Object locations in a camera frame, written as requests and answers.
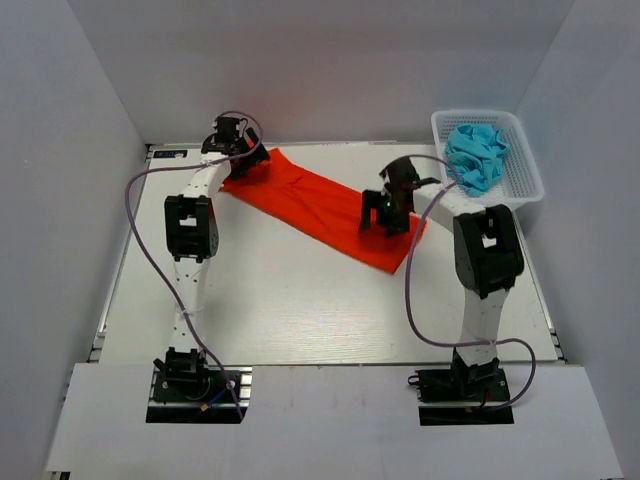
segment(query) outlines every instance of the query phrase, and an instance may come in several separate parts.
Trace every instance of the light blue towel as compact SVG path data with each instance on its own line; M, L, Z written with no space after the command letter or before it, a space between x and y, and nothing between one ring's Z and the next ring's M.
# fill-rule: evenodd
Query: light blue towel
M460 125L449 134L445 152L460 175L460 187L479 197L502 177L502 157L509 144L501 140L502 130L490 125Z

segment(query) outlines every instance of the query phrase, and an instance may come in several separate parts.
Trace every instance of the plastic basket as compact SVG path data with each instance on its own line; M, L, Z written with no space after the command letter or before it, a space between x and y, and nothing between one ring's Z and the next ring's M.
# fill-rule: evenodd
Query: plastic basket
M503 174L500 181L480 197L470 197L477 203L490 207L504 204L515 210L529 202L537 202L544 196L544 187L536 162L529 148L518 118L509 112L495 110L443 110L431 116L433 137L438 155L445 158L444 148L449 134L458 125L485 123L503 130L502 139L511 145L503 159ZM446 167L440 165L441 178L447 177ZM467 196L461 188L452 191Z

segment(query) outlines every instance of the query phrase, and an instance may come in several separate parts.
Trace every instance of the fabric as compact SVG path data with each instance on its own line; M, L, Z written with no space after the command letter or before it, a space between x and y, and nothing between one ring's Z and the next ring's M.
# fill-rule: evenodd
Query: fabric
M501 137L502 130L490 125L460 125L449 134L447 160L461 177L460 187L472 197L481 196L502 177L502 158L510 145Z
M269 155L269 162L225 183L222 191L367 265L387 273L398 269L419 222L415 215L406 234L386 237L375 224L358 232L360 192L294 165L279 149Z

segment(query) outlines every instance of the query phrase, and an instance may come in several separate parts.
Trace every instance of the red cloth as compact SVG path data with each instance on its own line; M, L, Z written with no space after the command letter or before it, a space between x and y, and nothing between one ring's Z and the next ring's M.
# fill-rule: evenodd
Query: red cloth
M269 155L269 162L226 182L223 191L367 265L388 273L398 269L418 226L416 216L410 233L386 237L376 224L358 232L360 192L294 165L277 148Z

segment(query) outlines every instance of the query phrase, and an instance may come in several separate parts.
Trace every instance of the white table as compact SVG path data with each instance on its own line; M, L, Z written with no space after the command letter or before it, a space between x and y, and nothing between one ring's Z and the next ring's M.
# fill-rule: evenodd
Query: white table
M419 145L334 144L282 148L294 163L356 190L380 188L378 172ZM151 167L192 164L156 159ZM432 162L415 159L421 176L438 177ZM193 172L150 175L137 222L149 250L172 271L165 244L163 203L178 194ZM448 362L451 351L419 341L406 320L403 271L391 276L363 265L227 194L214 201L220 248L212 260L201 332L219 358L234 365L417 364ZM425 202L416 200L416 208ZM453 239L430 222L413 268L413 308L422 332L441 341L460 335L463 290L453 265ZM525 266L505 304L500 337L521 337L539 360L557 354L541 294ZM149 365L163 357L173 327L170 293L135 241L126 254L107 316L101 364ZM522 347L499 347L502 361L528 361Z

